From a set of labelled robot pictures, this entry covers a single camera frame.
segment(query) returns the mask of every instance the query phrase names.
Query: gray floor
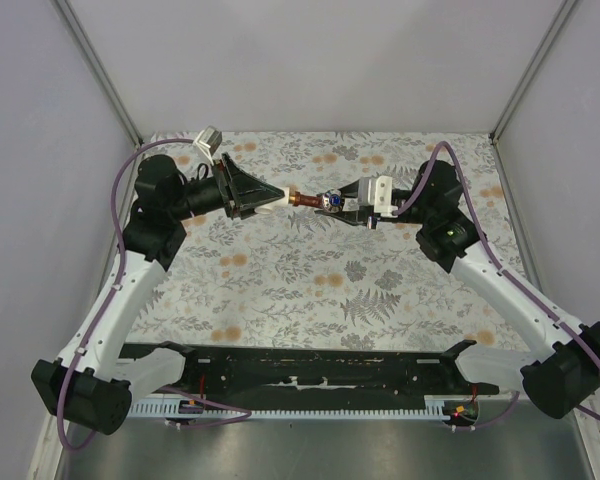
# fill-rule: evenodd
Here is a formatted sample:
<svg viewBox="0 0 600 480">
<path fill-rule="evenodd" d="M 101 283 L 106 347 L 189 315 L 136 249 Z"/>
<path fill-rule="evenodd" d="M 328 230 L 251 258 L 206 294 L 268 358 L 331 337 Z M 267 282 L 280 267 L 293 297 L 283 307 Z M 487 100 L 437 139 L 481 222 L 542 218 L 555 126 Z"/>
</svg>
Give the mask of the gray floor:
<svg viewBox="0 0 600 480">
<path fill-rule="evenodd" d="M 504 406 L 481 402 L 481 415 Z M 593 479 L 575 419 L 552 420 L 526 403 L 501 425 L 456 434 L 414 421 L 271 420 L 178 432 L 128 420 L 62 464 L 58 480 Z"/>
</svg>

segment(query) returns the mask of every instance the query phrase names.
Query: white wall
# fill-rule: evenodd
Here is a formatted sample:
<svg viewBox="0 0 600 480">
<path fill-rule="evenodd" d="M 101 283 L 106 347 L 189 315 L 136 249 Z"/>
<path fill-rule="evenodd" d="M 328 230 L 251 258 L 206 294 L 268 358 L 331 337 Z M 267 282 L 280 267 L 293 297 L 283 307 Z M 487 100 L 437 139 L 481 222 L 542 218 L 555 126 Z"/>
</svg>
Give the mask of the white wall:
<svg viewBox="0 0 600 480">
<path fill-rule="evenodd" d="M 0 480 L 24 478 L 44 407 L 29 378 L 86 313 L 131 146 L 51 2 L 0 1 Z"/>
<path fill-rule="evenodd" d="M 488 132 L 561 0 L 71 0 L 155 130 Z"/>
<path fill-rule="evenodd" d="M 581 2 L 500 152 L 543 286 L 600 321 L 600 0 Z"/>
</svg>

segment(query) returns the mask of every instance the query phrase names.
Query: gray wall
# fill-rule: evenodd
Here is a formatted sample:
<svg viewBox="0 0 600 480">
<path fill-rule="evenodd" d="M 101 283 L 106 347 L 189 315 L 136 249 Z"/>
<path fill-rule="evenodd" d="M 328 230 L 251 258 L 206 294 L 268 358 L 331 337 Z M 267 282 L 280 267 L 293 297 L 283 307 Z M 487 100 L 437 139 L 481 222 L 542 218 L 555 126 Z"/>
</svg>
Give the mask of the gray wall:
<svg viewBox="0 0 600 480">
<path fill-rule="evenodd" d="M 44 412 L 31 368 L 93 298 L 130 149 L 51 2 L 0 1 L 0 480 L 26 474 Z"/>
<path fill-rule="evenodd" d="M 488 132 L 560 3 L 71 0 L 145 135 Z"/>
<path fill-rule="evenodd" d="M 600 321 L 600 0 L 581 2 L 500 151 L 544 288 Z"/>
</svg>

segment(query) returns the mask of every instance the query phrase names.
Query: floral pattern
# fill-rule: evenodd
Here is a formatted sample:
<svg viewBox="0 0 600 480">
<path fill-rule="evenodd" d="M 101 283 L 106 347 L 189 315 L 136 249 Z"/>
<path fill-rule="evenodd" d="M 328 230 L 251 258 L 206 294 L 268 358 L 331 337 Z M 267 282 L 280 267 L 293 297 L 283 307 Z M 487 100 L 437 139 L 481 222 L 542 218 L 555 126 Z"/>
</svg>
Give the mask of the floral pattern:
<svg viewBox="0 0 600 480">
<path fill-rule="evenodd" d="M 154 136 L 154 140 L 174 134 Z M 175 136 L 194 138 L 194 132 Z M 221 151 L 247 172 L 315 194 L 362 176 L 411 186 L 447 140 L 464 167 L 489 238 L 521 271 L 485 135 L 224 133 Z M 157 147 L 194 176 L 188 145 Z M 440 156 L 445 159 L 446 152 Z M 463 338 L 524 350 L 520 337 L 472 290 L 428 261 L 417 226 L 350 227 L 306 208 L 232 221 L 214 212 L 184 222 L 187 238 L 127 341 L 356 350 L 444 350 Z"/>
</svg>

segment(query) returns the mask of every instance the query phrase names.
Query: patterned table surface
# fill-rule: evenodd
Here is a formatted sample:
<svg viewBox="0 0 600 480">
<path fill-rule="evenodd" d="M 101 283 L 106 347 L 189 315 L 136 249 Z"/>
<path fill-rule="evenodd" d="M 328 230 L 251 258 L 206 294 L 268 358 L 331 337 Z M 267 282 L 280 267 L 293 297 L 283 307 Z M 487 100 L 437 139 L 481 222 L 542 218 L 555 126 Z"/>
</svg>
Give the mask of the patterned table surface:
<svg viewBox="0 0 600 480">
<path fill-rule="evenodd" d="M 315 194 L 377 174 L 410 188 L 440 140 L 456 150 L 490 240 L 520 271 L 485 135 L 225 133 L 220 151 L 269 183 Z M 166 153 L 195 174 L 190 146 L 152 153 Z M 214 212 L 185 227 L 187 239 L 128 342 L 431 351 L 472 338 L 526 350 L 482 298 L 424 257 L 415 226 L 369 231 L 309 209 L 281 208 L 246 221 Z"/>
</svg>

